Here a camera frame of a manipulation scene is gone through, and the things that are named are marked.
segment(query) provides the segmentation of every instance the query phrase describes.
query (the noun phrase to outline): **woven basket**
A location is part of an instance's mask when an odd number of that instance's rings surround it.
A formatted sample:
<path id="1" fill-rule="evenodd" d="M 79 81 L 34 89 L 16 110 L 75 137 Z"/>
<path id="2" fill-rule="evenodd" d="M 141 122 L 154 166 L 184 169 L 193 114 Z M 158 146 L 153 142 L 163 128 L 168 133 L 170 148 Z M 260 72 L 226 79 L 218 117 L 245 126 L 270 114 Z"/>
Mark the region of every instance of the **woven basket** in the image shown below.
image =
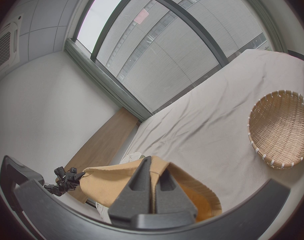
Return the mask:
<path id="1" fill-rule="evenodd" d="M 304 158 L 304 98 L 289 90 L 265 95 L 251 110 L 247 131 L 269 166 L 292 168 Z"/>

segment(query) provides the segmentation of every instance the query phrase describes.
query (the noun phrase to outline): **ceiling air conditioning vent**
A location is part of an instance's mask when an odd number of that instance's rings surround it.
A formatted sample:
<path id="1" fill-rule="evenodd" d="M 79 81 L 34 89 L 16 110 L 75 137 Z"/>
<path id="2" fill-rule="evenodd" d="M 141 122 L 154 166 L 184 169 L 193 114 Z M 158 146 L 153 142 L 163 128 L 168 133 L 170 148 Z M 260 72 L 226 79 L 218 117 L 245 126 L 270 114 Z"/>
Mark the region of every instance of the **ceiling air conditioning vent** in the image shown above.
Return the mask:
<path id="1" fill-rule="evenodd" d="M 20 61 L 18 45 L 21 21 L 22 15 L 18 15 L 0 31 L 0 72 Z"/>

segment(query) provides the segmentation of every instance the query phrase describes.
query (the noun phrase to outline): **wooden board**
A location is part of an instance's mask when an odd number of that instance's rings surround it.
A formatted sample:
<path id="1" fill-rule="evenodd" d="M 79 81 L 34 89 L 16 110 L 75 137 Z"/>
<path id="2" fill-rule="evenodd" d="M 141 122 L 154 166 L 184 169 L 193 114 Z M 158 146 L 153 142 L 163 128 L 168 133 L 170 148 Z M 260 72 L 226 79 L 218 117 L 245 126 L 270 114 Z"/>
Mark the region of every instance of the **wooden board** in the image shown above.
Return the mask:
<path id="1" fill-rule="evenodd" d="M 137 121 L 138 118 L 121 108 L 80 148 L 64 169 L 76 167 L 80 173 L 87 167 L 108 166 Z M 82 203 L 87 200 L 80 186 L 68 193 Z"/>

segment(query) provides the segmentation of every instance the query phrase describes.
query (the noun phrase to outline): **white fabric under table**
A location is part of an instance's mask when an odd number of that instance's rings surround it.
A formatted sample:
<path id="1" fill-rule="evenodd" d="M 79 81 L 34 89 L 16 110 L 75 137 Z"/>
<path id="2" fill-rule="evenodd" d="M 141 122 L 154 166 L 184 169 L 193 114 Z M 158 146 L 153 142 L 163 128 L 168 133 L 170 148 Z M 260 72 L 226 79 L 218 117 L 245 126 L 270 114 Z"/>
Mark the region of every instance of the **white fabric under table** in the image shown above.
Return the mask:
<path id="1" fill-rule="evenodd" d="M 295 167 L 280 172 L 267 166 L 247 134 L 247 118 L 258 99 L 284 89 L 304 96 L 304 61 L 246 50 L 143 122 L 126 154 L 140 152 L 175 163 L 212 189 L 223 211 L 229 210 L 267 179 L 285 174 L 295 181 L 302 173 Z"/>

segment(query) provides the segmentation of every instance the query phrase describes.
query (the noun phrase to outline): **orange fabric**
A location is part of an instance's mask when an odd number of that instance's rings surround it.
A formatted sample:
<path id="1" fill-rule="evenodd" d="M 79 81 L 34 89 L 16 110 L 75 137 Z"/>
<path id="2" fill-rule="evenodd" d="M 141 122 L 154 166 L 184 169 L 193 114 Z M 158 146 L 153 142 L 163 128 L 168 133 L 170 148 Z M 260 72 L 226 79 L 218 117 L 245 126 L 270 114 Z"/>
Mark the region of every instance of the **orange fabric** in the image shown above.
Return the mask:
<path id="1" fill-rule="evenodd" d="M 143 158 L 115 166 L 91 167 L 84 170 L 80 180 L 82 191 L 103 206 L 110 207 L 121 193 Z M 159 177 L 168 169 L 187 196 L 198 209 L 196 221 L 202 221 L 222 213 L 218 197 L 205 185 L 171 162 L 152 156 L 150 166 L 151 204 L 155 211 L 155 186 Z"/>

